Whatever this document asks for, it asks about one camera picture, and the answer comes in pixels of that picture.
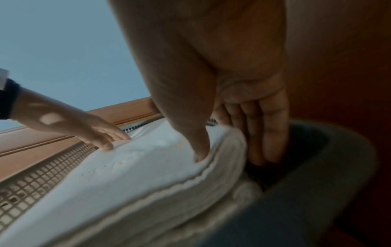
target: mesh grille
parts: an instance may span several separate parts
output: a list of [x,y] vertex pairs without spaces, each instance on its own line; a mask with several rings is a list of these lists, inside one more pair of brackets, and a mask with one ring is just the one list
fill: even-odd
[[[129,133],[158,119],[140,122],[122,129]],[[207,125],[216,124],[216,121],[211,119]],[[1,182],[0,233],[32,208],[95,150],[96,148],[79,142]]]

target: adult hand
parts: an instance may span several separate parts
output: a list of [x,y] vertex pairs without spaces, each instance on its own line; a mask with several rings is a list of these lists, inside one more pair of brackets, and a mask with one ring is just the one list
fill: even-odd
[[109,0],[152,99],[202,160],[213,115],[248,138],[249,160],[288,141],[283,0]]
[[113,149],[115,140],[130,140],[120,128],[98,116],[24,88],[13,105],[11,119],[38,131],[76,136],[105,150]]

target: gray fabric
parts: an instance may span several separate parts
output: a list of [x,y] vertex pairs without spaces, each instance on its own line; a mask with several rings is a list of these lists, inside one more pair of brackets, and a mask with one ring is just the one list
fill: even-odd
[[328,144],[202,247],[316,246],[333,219],[375,174],[376,151],[363,137],[325,124],[294,124],[320,129]]

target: sky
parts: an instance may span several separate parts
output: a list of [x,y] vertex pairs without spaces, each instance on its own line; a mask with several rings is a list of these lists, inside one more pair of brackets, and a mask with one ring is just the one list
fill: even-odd
[[[1,0],[0,68],[91,110],[149,96],[105,0]],[[0,131],[17,127],[0,120]]]

